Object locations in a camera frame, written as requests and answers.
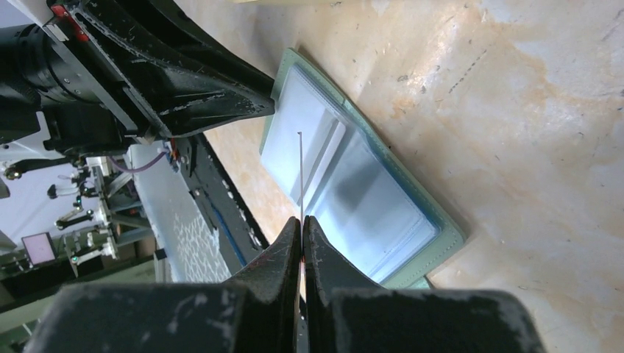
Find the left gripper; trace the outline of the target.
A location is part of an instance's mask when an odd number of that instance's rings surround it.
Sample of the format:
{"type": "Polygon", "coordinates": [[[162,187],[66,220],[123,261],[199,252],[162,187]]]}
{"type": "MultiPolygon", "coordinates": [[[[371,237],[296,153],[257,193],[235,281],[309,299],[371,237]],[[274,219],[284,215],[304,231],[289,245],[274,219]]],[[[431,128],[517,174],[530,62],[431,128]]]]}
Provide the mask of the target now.
{"type": "Polygon", "coordinates": [[[110,156],[271,115],[274,81],[174,1],[1,3],[1,154],[110,156]]]}

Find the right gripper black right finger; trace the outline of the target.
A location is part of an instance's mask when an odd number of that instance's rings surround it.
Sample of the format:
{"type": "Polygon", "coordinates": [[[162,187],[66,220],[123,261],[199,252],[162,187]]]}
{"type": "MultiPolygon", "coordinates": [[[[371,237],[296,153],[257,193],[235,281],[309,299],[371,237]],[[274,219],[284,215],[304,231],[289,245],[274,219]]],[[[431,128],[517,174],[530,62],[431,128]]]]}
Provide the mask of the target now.
{"type": "Polygon", "coordinates": [[[305,219],[312,352],[543,352],[522,303],[498,290],[388,289],[340,254],[305,219]]]}

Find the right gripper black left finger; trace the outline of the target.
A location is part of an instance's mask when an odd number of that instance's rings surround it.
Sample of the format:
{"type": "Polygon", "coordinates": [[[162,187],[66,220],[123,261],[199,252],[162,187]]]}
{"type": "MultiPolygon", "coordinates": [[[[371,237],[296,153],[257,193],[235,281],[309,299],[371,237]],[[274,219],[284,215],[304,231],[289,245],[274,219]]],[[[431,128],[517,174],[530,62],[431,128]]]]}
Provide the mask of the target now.
{"type": "Polygon", "coordinates": [[[221,283],[68,285],[26,352],[295,352],[301,223],[221,283]]]}

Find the green card holder wallet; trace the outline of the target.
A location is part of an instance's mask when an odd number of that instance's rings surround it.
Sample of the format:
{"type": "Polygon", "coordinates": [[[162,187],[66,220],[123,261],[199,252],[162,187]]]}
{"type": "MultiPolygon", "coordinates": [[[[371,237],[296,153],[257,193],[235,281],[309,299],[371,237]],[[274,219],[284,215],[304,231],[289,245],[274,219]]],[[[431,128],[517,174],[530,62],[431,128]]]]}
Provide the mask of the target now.
{"type": "Polygon", "coordinates": [[[310,60],[283,53],[259,154],[262,166],[330,244],[387,288],[430,288],[464,231],[310,60]]]}

